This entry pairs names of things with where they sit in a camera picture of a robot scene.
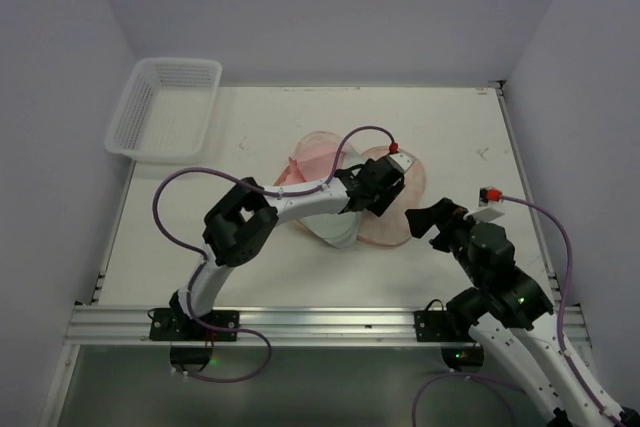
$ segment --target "white basket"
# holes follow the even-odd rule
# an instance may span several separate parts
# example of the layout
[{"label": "white basket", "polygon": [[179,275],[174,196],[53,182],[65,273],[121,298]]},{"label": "white basket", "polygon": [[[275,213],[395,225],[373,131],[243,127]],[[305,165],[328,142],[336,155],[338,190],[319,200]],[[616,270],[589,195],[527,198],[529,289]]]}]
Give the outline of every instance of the white basket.
[{"label": "white basket", "polygon": [[142,162],[197,161],[221,74],[222,66],[213,60],[139,61],[109,126],[106,149]]}]

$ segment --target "purple cable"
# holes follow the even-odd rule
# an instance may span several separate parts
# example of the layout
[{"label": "purple cable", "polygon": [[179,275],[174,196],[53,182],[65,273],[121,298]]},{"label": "purple cable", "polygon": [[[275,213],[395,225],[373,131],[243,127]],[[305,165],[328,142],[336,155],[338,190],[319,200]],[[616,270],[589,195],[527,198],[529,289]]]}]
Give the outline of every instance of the purple cable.
[{"label": "purple cable", "polygon": [[[411,425],[413,427],[417,427],[418,426],[418,420],[417,420],[418,401],[420,400],[420,396],[422,395],[422,393],[427,389],[427,387],[429,387],[434,382],[437,382],[438,380],[446,379],[446,378],[449,378],[449,377],[465,377],[465,378],[468,377],[468,378],[470,378],[472,380],[480,382],[481,384],[485,385],[486,387],[489,387],[487,382],[493,382],[493,383],[500,384],[500,385],[503,385],[505,387],[508,387],[508,388],[510,388],[512,390],[515,390],[517,392],[524,392],[516,384],[513,384],[513,383],[511,383],[509,381],[506,381],[506,380],[498,379],[497,377],[492,377],[490,375],[473,374],[473,373],[469,373],[469,372],[447,372],[445,374],[436,375],[435,377],[433,377],[433,378],[427,380],[426,382],[424,382],[420,386],[420,388],[418,389],[418,392],[416,392],[416,395],[413,397],[413,405],[411,406]],[[497,390],[495,390],[493,388],[491,388],[491,390],[495,394],[498,395],[500,400],[502,400],[505,403],[505,405],[507,406],[507,409],[509,410],[509,416],[510,416],[512,422],[513,422],[515,420],[515,413],[513,412],[513,409],[511,408],[511,406],[508,404],[508,402],[502,396],[502,394],[500,394]]]},{"label": "purple cable", "polygon": [[[384,134],[386,134],[389,139],[391,140],[391,143],[395,143],[395,139],[393,138],[393,135],[391,134],[391,132],[389,132],[387,129],[384,129],[382,127],[377,127],[375,125],[365,125],[362,127],[358,127],[356,129],[353,129],[351,132],[349,132],[347,135],[344,136],[344,138],[342,139],[342,141],[340,142],[340,144],[338,145],[338,150],[336,151],[336,155],[333,159],[333,166],[331,167],[331,172],[329,173],[329,176],[327,177],[327,180],[324,181],[325,184],[328,184],[329,182],[331,182],[335,176],[336,170],[338,169],[338,162],[340,162],[340,154],[342,153],[342,149],[344,148],[344,145],[347,143],[347,140],[349,140],[349,138],[351,136],[353,136],[354,134],[356,134],[357,132],[361,132],[363,130],[377,130],[379,132],[383,132]],[[200,247],[197,247],[193,244],[188,244],[187,242],[184,242],[180,239],[178,239],[177,237],[175,237],[173,234],[171,234],[171,232],[169,232],[166,227],[162,224],[162,221],[160,220],[160,214],[159,214],[159,209],[158,209],[158,205],[160,203],[160,196],[162,195],[162,192],[164,191],[164,189],[167,187],[167,185],[169,185],[169,183],[182,176],[185,174],[191,174],[191,173],[203,173],[203,174],[210,174],[210,175],[215,175],[216,177],[221,177],[223,179],[229,180],[231,182],[234,182],[238,185],[241,185],[242,187],[251,190],[253,192],[257,192],[258,194],[262,194],[262,195],[266,195],[266,196],[270,196],[270,197],[302,197],[304,195],[309,195],[309,194],[313,194],[315,192],[318,192],[320,190],[322,190],[322,185],[318,185],[317,187],[314,187],[312,189],[309,190],[304,190],[301,192],[287,192],[287,193],[283,193],[280,194],[279,192],[269,192],[267,190],[264,190],[264,188],[262,187],[256,187],[255,185],[251,185],[241,179],[238,179],[237,177],[234,177],[232,175],[226,174],[224,172],[221,172],[219,170],[215,170],[215,169],[208,169],[206,167],[189,167],[186,169],[182,169],[182,170],[178,170],[177,172],[174,172],[173,174],[171,174],[169,177],[167,177],[166,179],[164,179],[162,181],[162,183],[158,186],[158,188],[156,189],[156,192],[153,196],[153,202],[152,202],[152,213],[153,213],[153,220],[156,224],[156,226],[158,227],[158,230],[160,230],[160,232],[162,233],[162,235],[164,235],[167,239],[169,239],[171,242],[173,242],[174,244],[187,249],[187,250],[191,250],[192,252],[196,252],[198,254],[200,254],[203,258],[203,262],[202,264],[200,264],[200,266],[198,266],[198,268],[196,269],[196,271],[193,273],[193,275],[191,276],[191,279],[189,280],[189,283],[187,285],[187,310],[189,311],[189,315],[191,316],[191,318],[200,326],[204,327],[205,329],[209,329],[212,330],[214,332],[235,332],[235,333],[246,333],[246,334],[252,334],[255,335],[256,337],[261,338],[264,343],[267,345],[267,357],[265,358],[264,362],[262,363],[262,365],[260,365],[260,367],[258,367],[256,370],[254,370],[253,372],[240,376],[240,377],[234,377],[234,378],[230,378],[230,379],[222,379],[222,378],[216,378],[216,377],[208,377],[206,375],[202,375],[196,372],[188,372],[187,375],[189,377],[193,377],[195,379],[198,380],[204,380],[206,382],[216,382],[216,383],[225,383],[225,384],[231,384],[234,382],[242,382],[244,380],[249,380],[253,377],[255,377],[256,375],[258,375],[260,372],[262,372],[265,367],[267,366],[267,364],[269,363],[269,361],[271,360],[271,355],[272,355],[272,347],[271,347],[271,343],[269,342],[269,339],[267,339],[267,337],[265,337],[263,334],[261,334],[260,332],[258,332],[257,330],[252,330],[252,329],[231,329],[231,328],[226,328],[226,327],[216,327],[214,325],[208,324],[204,321],[202,321],[195,313],[195,311],[193,310],[193,305],[191,303],[191,289],[193,287],[193,285],[196,282],[196,279],[198,278],[198,275],[200,275],[200,272],[202,272],[202,269],[204,268],[206,262],[209,260],[209,256],[207,255],[207,253],[201,249]]]},{"label": "purple cable", "polygon": [[[567,308],[567,300],[569,298],[569,288],[571,287],[571,275],[573,273],[573,247],[571,246],[571,239],[569,239],[569,234],[567,233],[566,229],[560,223],[560,221],[556,218],[555,215],[553,215],[548,210],[542,207],[539,207],[533,202],[529,202],[528,200],[524,200],[524,199],[518,199],[517,197],[509,197],[507,195],[502,195],[501,199],[506,200],[507,202],[514,202],[516,204],[526,205],[527,207],[531,209],[535,209],[538,212],[544,214],[546,217],[549,218],[549,220],[551,220],[551,222],[553,222],[556,225],[556,227],[558,227],[558,230],[560,230],[560,233],[562,234],[562,238],[564,239],[565,247],[567,249],[567,273],[566,273],[565,282],[564,282],[564,295],[562,296],[562,300],[560,301],[560,308],[558,309],[558,322],[556,324],[556,334],[558,337],[558,343],[560,344],[560,349],[562,349],[562,351],[564,352],[567,350],[567,344],[564,341],[564,312]],[[571,357],[565,356],[564,358],[567,361],[567,364],[569,365],[571,372],[573,372],[573,375],[575,375],[576,379],[578,380],[578,383],[582,386],[582,388],[584,389],[586,394],[589,396],[589,398],[593,401],[593,403],[596,404],[596,407],[598,407],[600,412],[603,412],[605,410],[605,406],[602,404],[602,402],[600,402],[600,399],[598,399],[598,396],[595,394],[595,392],[593,392],[593,390],[591,390],[589,385],[587,385],[587,382],[584,380],[584,377],[582,377],[582,374],[578,370],[576,363],[573,361]],[[616,419],[613,415],[608,415],[607,418],[618,427],[626,427],[622,422]]]}]

